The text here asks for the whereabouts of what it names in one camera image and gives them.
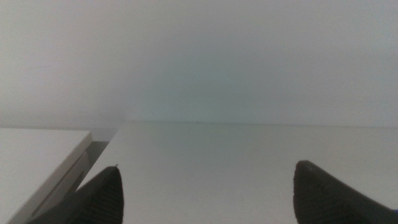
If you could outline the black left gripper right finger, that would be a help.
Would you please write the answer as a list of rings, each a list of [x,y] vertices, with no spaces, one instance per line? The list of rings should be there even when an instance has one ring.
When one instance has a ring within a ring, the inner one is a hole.
[[[397,224],[397,210],[365,196],[310,161],[295,166],[293,205],[298,223]]]

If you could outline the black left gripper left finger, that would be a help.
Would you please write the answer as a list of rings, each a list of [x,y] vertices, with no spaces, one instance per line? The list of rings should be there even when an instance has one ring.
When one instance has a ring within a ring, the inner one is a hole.
[[[119,169],[113,166],[29,223],[122,224],[123,216],[123,183]]]

